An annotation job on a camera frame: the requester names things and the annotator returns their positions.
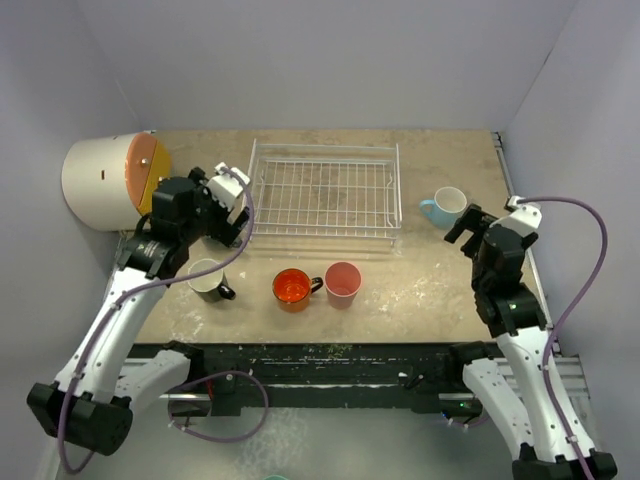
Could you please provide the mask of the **black faceted mug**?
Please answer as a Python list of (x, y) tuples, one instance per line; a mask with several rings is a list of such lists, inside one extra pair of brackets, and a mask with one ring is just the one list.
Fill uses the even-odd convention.
[(219, 262), (211, 258), (197, 260), (188, 269), (188, 274), (198, 274), (190, 279), (188, 285), (200, 298), (207, 302), (234, 300), (236, 292), (229, 286), (225, 272), (218, 268), (215, 272), (202, 275), (202, 272), (218, 267)]

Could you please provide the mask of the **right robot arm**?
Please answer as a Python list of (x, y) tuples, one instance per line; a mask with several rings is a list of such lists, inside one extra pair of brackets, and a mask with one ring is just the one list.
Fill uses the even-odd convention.
[(497, 218), (471, 204), (446, 234), (472, 261), (471, 288), (478, 316), (496, 341), (515, 380), (509, 384), (482, 342), (458, 344), (445, 366), (446, 383), (470, 390), (498, 428), (516, 479), (612, 479), (613, 456), (598, 449), (573, 408), (552, 356), (556, 333), (522, 281), (528, 249), (542, 214), (536, 199), (509, 198)]

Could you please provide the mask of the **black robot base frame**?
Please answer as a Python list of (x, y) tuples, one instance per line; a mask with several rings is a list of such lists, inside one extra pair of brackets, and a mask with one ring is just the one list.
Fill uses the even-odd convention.
[(214, 416), (244, 408), (460, 410), (480, 403), (461, 379), (451, 343), (200, 343), (193, 379), (163, 393)]

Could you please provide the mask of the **pink tumbler cup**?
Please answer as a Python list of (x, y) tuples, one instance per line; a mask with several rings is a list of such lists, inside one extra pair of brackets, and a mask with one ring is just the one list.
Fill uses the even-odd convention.
[(347, 309), (362, 286), (362, 275), (353, 263), (336, 262), (326, 270), (324, 285), (329, 304), (335, 309)]

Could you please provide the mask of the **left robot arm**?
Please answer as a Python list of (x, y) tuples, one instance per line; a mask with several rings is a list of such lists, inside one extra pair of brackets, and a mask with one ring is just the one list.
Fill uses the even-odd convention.
[(151, 209), (141, 216), (116, 259), (104, 302), (89, 331), (55, 379), (36, 383), (27, 405), (70, 474), (70, 445), (110, 456), (124, 443), (136, 414), (174, 388), (194, 392), (206, 382), (201, 349), (172, 341), (135, 373), (121, 369), (148, 316), (167, 293), (196, 274), (180, 275), (190, 247), (209, 237), (226, 247), (241, 242), (226, 260), (206, 269), (221, 272), (245, 250), (255, 207), (249, 177), (224, 163), (207, 176), (200, 168), (160, 181)]

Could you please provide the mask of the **orange cup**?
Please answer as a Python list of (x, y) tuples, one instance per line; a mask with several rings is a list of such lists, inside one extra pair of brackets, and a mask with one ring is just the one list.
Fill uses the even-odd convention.
[(288, 313), (299, 313), (310, 304), (310, 297), (324, 286), (321, 277), (309, 277), (304, 271), (288, 268), (272, 281), (272, 292), (279, 307)]

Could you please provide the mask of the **light blue mug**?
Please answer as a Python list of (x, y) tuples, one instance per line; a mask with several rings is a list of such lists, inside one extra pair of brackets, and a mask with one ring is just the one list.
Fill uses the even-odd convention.
[(458, 188), (445, 186), (432, 199), (422, 200), (421, 213), (437, 228), (450, 229), (467, 207), (467, 197)]

